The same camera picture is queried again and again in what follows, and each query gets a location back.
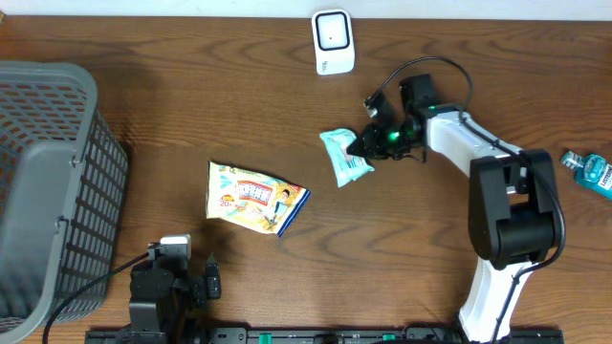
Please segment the yellow snack bag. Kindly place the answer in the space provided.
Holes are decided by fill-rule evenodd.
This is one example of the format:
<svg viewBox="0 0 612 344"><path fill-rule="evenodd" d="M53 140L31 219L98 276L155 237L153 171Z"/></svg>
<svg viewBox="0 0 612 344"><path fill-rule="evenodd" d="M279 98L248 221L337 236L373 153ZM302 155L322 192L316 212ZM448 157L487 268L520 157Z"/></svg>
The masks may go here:
<svg viewBox="0 0 612 344"><path fill-rule="evenodd" d="M278 178L211 161L206 216L281 237L311 191Z"/></svg>

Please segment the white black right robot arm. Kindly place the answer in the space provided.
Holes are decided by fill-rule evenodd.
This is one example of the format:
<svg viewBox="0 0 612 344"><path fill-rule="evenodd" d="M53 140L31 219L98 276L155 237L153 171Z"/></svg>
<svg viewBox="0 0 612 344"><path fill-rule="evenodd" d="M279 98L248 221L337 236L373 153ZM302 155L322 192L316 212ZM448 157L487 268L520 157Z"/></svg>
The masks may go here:
<svg viewBox="0 0 612 344"><path fill-rule="evenodd" d="M507 342L525 282L555 262L565 244L551 156L500 140L465 104L443 103L430 75L402 80L400 92L404 121L377 90L364 102L372 121L347 151L398 161L419 148L447 158L468 177L468 232L478 261L457 314L458 335L465 343Z"/></svg>

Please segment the blue mouthwash bottle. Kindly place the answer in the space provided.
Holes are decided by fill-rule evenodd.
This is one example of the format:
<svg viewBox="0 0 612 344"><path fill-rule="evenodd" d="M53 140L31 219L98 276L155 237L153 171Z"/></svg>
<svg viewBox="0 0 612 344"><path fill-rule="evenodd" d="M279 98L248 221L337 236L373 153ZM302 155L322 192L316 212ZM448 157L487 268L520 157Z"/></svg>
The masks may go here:
<svg viewBox="0 0 612 344"><path fill-rule="evenodd" d="M568 151L560 162L573 171L576 183L611 199L611 164L604 157L597 154L582 157Z"/></svg>

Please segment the green wet wipes pack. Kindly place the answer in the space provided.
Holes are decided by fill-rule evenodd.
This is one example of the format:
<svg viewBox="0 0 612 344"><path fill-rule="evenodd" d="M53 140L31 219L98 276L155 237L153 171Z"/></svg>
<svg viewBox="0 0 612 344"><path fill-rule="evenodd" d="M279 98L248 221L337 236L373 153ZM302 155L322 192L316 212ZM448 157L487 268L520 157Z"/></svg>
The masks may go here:
<svg viewBox="0 0 612 344"><path fill-rule="evenodd" d="M319 137L330 157L338 187L343 187L366 173L375 171L364 158L347 153L348 146L357 139L353 131L340 128L320 133Z"/></svg>

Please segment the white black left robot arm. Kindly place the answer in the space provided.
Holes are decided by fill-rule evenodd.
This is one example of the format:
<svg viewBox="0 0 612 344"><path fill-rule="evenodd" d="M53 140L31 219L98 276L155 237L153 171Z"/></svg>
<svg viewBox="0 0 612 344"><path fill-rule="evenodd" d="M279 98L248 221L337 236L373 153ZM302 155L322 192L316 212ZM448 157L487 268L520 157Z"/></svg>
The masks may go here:
<svg viewBox="0 0 612 344"><path fill-rule="evenodd" d="M205 271L188 272L183 253L158 255L130 272L130 324L118 343L208 343L208 331L190 317L221 297L220 267L210 255Z"/></svg>

